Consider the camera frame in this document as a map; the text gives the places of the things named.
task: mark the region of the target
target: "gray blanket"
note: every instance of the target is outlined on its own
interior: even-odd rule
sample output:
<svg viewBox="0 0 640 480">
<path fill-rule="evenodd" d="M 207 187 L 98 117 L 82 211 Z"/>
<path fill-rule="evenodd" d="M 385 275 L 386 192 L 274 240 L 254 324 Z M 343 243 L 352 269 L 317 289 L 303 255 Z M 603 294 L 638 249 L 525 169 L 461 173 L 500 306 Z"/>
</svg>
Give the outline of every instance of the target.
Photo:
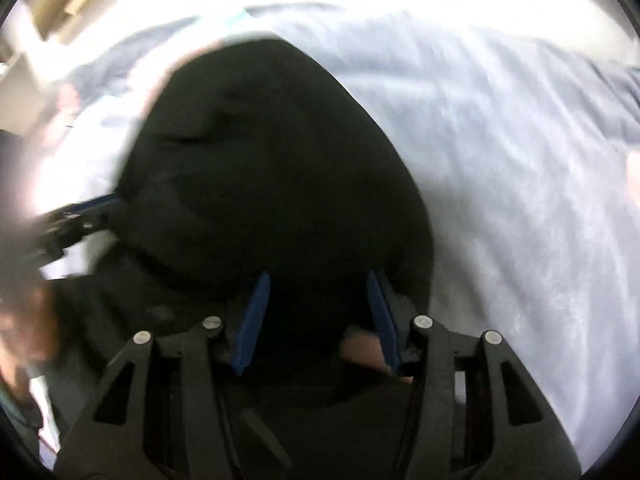
<svg viewBox="0 0 640 480">
<path fill-rule="evenodd" d="M 502 332 L 588 468 L 640 394 L 640 210 L 625 185 L 640 145 L 636 71 L 408 14 L 281 9 L 247 28 L 311 55 L 386 132 L 433 223 L 433 316 Z M 100 116 L 124 146 L 126 108 L 113 122 L 115 97 L 92 107 L 67 148 L 94 150 Z M 113 168 L 117 152 L 85 167 Z M 107 192 L 113 170 L 88 171 L 101 176 L 87 174 L 80 198 Z"/>
</svg>

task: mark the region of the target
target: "black fabric cover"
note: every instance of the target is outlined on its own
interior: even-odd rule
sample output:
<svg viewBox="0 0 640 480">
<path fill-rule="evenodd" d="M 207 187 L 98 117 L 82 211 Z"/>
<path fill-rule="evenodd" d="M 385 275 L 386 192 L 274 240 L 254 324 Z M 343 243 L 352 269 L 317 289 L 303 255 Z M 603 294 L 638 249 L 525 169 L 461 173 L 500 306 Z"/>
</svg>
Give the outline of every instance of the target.
<svg viewBox="0 0 640 480">
<path fill-rule="evenodd" d="M 410 174 L 366 111 L 285 41 L 235 44 L 178 70 L 117 191 L 121 240 L 215 295 L 263 270 L 309 291 L 384 267 L 427 307 L 431 235 Z"/>
</svg>

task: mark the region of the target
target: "silver screw head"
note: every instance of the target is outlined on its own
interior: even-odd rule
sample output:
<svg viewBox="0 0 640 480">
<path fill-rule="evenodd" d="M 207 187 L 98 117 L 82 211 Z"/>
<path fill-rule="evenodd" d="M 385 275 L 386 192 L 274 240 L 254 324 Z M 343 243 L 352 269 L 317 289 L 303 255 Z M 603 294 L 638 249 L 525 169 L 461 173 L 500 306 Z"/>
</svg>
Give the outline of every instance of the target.
<svg viewBox="0 0 640 480">
<path fill-rule="evenodd" d="M 429 316 L 416 316 L 414 325 L 418 328 L 431 328 L 433 326 L 433 319 Z"/>
<path fill-rule="evenodd" d="M 214 330 L 222 325 L 222 320 L 218 316 L 209 316 L 202 320 L 202 326 L 207 330 Z"/>
<path fill-rule="evenodd" d="M 138 332 L 135 336 L 133 336 L 133 342 L 136 345 L 144 345 L 151 341 L 151 333 L 146 330 L 142 330 Z"/>
<path fill-rule="evenodd" d="M 489 330 L 489 332 L 484 334 L 484 340 L 489 344 L 499 345 L 502 342 L 502 336 L 495 330 Z"/>
</svg>

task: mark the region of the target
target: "beige wall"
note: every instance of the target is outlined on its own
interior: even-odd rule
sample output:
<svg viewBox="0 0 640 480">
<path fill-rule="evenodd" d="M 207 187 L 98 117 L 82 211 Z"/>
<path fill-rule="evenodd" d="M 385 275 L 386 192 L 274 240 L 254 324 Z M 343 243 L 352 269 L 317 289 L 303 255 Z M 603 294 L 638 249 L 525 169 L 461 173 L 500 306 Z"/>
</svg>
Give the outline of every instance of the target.
<svg viewBox="0 0 640 480">
<path fill-rule="evenodd" d="M 26 56 L 17 54 L 0 76 L 0 128 L 27 135 L 44 108 L 44 94 L 36 83 Z"/>
</svg>

